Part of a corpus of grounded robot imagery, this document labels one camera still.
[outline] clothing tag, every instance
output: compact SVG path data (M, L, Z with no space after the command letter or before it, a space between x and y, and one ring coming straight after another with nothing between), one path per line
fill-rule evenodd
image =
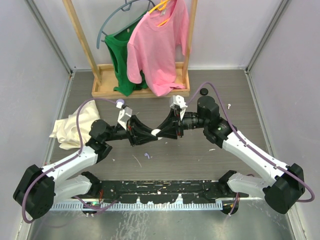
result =
M163 10L161 11L161 13L160 13L160 16L165 15L165 14L166 14L166 11L167 11L167 9L166 9L166 8L165 8L165 9L163 9Z

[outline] wooden clothing rack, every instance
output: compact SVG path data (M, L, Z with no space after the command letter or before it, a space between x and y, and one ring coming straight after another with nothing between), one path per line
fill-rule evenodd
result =
M65 6L65 9L70 17L76 35L79 38L79 41L82 45L83 51L88 59L88 62L91 66L94 82L92 87L92 96L101 97L106 99L125 99L125 98L155 98L157 97L150 89L142 89L133 91L130 96L125 96L118 91L114 91L114 87L118 86L118 80L115 76L113 64L96 64L94 56L89 48L85 33L81 27L79 18L77 16L76 10L72 3L72 0L62 0ZM183 97L188 97L190 94L190 83L188 75L188 65L190 57L190 49L192 43L192 36L194 32L196 10L197 10L198 0L192 0L191 10L189 16L189 28L188 36L186 43L186 53L184 57L184 62L176 62L176 80L175 83L182 84L185 86L185 89L174 89L169 94L164 97L171 97L172 95L180 95Z

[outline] hanger hook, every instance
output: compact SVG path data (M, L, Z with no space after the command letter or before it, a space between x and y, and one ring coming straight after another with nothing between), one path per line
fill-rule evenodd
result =
M129 10L130 10L130 8L131 8L131 6L132 6L132 3L130 3L130 4L129 4L129 6L128 6L127 8L121 8L121 10L122 10L123 12L129 11Z

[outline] gray wooden tabletop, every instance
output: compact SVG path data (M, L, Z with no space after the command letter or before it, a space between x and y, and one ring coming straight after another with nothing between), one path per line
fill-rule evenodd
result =
M191 94L204 81L212 82L218 89L233 124L253 143L263 150L266 143L258 121L257 112L243 70L189 70ZM94 76L92 72L77 72L64 112L72 114L80 104L92 98ZM217 99L210 86L209 95ZM196 112L196 100L188 111ZM133 114L150 128L156 128L169 113L169 98L127 99ZM118 109L114 105L96 101L100 118L115 125ZM250 167L216 145L203 135L202 129L188 130L178 140L161 139L141 146L131 147L128 140L109 142L113 149L106 159L86 169L101 180L218 180L228 170L242 174L255 173ZM51 162L56 162L74 150L59 148L56 141Z

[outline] shirt sleeve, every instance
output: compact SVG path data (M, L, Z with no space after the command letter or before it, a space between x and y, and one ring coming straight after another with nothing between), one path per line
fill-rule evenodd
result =
M142 70L142 62L140 61L140 55L134 45L128 43L127 45L128 56L126 60L126 74L130 82L134 84L140 84L142 78L140 71Z
M185 56L187 51L187 39L188 39L188 30L189 30L189 15L187 6L185 6L183 11L183 17L181 21L180 28L180 44L182 47L182 54Z

